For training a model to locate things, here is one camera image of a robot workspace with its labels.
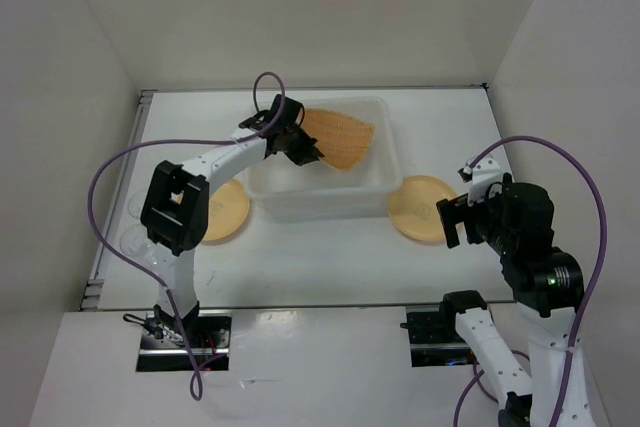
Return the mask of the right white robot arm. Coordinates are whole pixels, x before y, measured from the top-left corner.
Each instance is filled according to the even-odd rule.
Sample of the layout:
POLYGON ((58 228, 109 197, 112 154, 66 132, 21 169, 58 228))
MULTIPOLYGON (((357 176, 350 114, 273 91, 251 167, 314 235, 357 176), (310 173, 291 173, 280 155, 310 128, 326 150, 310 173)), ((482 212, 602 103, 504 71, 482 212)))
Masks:
POLYGON ((436 205, 448 247, 464 226, 471 244, 499 256, 527 334, 524 370, 497 332, 486 301, 474 291, 451 292, 440 303, 438 328, 463 339, 494 390, 501 426, 592 426, 584 354, 571 328, 585 300, 577 261, 553 244, 554 205, 541 187, 493 183, 479 202, 466 197, 436 205))

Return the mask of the woven bamboo triangular basket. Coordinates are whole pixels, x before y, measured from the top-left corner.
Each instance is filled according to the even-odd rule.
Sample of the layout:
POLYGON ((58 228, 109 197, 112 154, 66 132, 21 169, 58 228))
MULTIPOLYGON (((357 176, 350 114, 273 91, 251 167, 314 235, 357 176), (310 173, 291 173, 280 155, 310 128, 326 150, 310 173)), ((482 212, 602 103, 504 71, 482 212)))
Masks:
POLYGON ((317 140, 326 164, 340 172, 352 170, 369 151, 376 126, 353 116, 327 109, 308 109, 302 129, 317 140))

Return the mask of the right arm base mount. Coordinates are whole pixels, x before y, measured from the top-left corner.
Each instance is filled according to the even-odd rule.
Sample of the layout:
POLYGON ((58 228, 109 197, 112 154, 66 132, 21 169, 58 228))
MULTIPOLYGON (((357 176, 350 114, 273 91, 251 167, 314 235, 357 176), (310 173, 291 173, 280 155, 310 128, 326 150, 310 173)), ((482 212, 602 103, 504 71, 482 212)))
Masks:
POLYGON ((407 307, 400 328, 409 340, 413 368, 465 366, 476 360, 437 304, 407 307))

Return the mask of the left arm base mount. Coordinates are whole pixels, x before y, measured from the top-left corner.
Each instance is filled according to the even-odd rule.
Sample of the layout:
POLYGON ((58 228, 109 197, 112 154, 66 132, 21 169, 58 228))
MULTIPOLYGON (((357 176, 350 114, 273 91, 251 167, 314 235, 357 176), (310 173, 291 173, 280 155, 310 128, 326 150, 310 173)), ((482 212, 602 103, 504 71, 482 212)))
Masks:
MULTIPOLYGON (((151 312, 143 316, 126 313, 123 320, 142 329, 137 372, 191 371, 182 337, 177 331, 161 327, 151 312)), ((189 344, 196 363, 205 371, 227 371, 231 343, 232 317, 229 312, 203 310, 189 331, 189 344)))

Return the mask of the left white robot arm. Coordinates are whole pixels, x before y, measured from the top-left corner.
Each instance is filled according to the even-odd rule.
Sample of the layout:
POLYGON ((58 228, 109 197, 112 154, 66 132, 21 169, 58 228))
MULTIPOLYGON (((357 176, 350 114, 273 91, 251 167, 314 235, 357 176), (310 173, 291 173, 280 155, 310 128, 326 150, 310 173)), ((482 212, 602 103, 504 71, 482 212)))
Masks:
POLYGON ((190 345, 199 334, 195 249, 209 226, 210 198, 236 175, 280 152, 298 166, 320 160, 317 140, 301 126, 304 116, 302 103, 278 94, 269 109, 241 122, 213 149, 154 169, 140 221, 149 239, 145 260, 163 281, 154 317, 176 346, 190 345))

